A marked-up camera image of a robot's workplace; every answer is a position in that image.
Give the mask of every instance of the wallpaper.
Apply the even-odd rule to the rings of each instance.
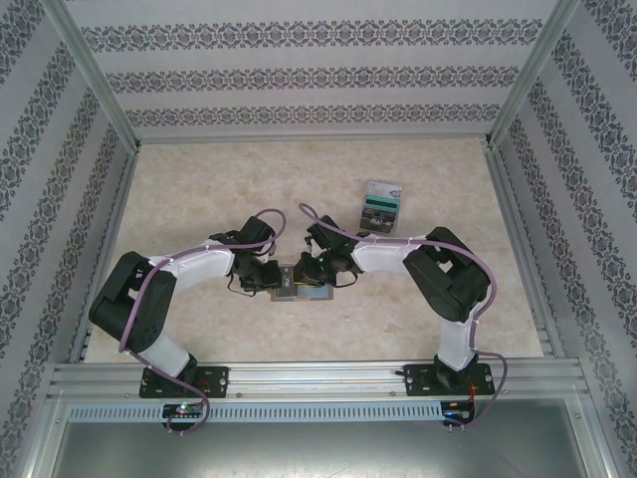
[[[68,6],[137,134],[166,141],[488,132],[554,3]]]
[[[0,477],[66,361],[128,153],[34,0],[0,1]]]
[[[581,2],[501,145],[567,352],[637,476],[637,15]]]

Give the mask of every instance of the beige floor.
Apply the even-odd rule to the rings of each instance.
[[[145,145],[113,260],[129,250],[176,252],[278,207],[289,224],[276,258],[296,262],[310,225],[297,204],[355,231],[368,180],[403,186],[398,235],[447,226],[494,269],[500,293],[478,346],[541,356],[477,139]],[[295,304],[241,297],[226,284],[211,280],[173,298],[165,328],[200,361],[427,359],[438,347],[439,319],[407,275],[363,274],[333,301]],[[87,361],[128,360],[94,330]]]

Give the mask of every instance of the enclosure wall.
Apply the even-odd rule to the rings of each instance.
[[[501,144],[563,345],[637,474],[637,16],[580,3]]]
[[[0,476],[66,361],[128,151],[42,6],[0,4]]]
[[[486,133],[555,0],[67,3],[142,140]]]

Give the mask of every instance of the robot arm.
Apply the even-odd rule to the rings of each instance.
[[[198,252],[174,260],[163,256],[145,258],[136,252],[128,252],[121,256],[108,276],[91,306],[89,318],[121,341],[135,292],[156,265],[169,259],[170,262],[148,283],[125,348],[168,375],[190,383],[197,360],[163,330],[172,296],[202,281],[231,274],[239,276],[242,287],[248,292],[281,287],[278,263],[268,260],[274,253],[272,244],[258,250],[215,249],[220,245],[255,244],[273,235],[274,230],[267,223],[251,217],[241,231],[213,235],[204,241]]]
[[[323,222],[335,223],[324,216]],[[409,274],[441,318],[437,360],[453,374],[474,361],[470,347],[474,314],[487,299],[490,282],[484,271],[462,254],[431,246],[405,243],[376,243],[376,236],[357,241],[329,231],[319,224],[308,229],[310,253],[303,253],[295,267],[295,281],[315,286],[336,285],[336,274],[385,271]],[[435,228],[428,239],[469,251],[449,229]]]

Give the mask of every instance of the floor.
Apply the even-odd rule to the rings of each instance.
[[[509,357],[540,357],[529,305],[477,139],[248,142],[145,145],[113,254],[162,255],[240,228],[278,207],[288,229],[281,263],[306,250],[312,205],[356,231],[369,180],[403,187],[398,236],[444,225],[494,270],[499,294],[481,320],[478,347]],[[275,228],[280,220],[264,216]],[[272,303],[232,294],[227,280],[175,296],[165,329],[199,361],[428,359],[439,318],[408,275],[363,274],[332,301]],[[129,361],[94,329],[86,361]]]

